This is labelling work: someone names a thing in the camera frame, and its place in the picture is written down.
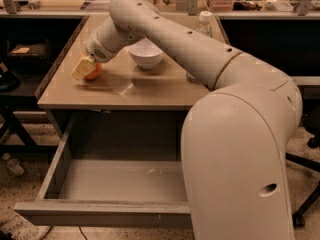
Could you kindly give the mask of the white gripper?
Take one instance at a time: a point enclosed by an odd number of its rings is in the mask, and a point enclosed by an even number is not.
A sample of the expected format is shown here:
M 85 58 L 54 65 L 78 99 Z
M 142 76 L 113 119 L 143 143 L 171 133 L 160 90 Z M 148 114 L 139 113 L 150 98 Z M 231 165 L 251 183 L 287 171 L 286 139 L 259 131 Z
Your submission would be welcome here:
M 72 71 L 72 76 L 77 80 L 91 80 L 95 78 L 96 63 L 107 63 L 115 57 L 113 52 L 108 51 L 99 41 L 97 34 L 92 33 L 85 46 L 89 56 L 82 56 Z

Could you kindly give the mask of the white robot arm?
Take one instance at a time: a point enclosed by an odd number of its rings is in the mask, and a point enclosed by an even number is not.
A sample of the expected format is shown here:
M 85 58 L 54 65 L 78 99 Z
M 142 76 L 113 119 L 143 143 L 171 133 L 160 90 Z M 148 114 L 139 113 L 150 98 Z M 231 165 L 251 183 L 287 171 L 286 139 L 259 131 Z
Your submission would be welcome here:
M 208 89 L 188 112 L 181 159 L 196 240 L 295 240 L 285 153 L 302 115 L 294 80 L 159 15 L 145 0 L 110 0 L 86 43 L 81 79 L 148 38 Z

